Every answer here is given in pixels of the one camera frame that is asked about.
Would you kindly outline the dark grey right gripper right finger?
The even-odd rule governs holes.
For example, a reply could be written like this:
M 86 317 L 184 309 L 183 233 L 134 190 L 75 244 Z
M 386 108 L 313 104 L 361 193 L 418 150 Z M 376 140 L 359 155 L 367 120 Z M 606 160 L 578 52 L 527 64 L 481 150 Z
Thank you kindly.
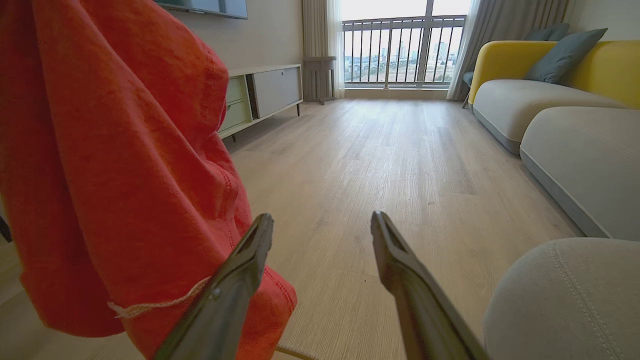
M 379 278 L 395 299 L 406 357 L 487 360 L 478 338 L 389 215 L 375 210 L 370 232 Z

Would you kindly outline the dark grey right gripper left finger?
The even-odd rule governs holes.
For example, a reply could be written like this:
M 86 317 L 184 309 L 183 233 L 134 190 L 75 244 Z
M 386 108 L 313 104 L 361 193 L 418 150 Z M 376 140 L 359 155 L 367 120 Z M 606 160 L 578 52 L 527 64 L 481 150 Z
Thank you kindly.
M 262 283 L 274 219 L 258 215 L 154 354 L 154 360 L 234 360 L 249 304 Z

